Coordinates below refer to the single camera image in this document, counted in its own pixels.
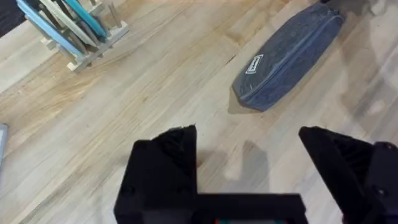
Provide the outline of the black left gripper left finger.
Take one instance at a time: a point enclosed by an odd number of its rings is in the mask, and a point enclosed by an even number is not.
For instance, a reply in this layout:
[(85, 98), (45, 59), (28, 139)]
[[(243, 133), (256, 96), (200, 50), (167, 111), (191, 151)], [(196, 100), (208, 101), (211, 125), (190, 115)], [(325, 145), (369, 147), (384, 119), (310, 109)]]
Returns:
[(117, 223), (191, 223), (197, 193), (197, 129), (137, 140), (114, 206)]

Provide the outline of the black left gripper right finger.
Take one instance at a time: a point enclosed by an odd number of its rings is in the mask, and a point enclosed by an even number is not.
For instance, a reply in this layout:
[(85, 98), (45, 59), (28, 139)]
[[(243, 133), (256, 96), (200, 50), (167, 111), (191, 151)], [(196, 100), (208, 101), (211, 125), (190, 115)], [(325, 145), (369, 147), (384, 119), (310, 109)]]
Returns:
[(397, 224), (397, 146), (318, 126), (298, 135), (347, 224)]

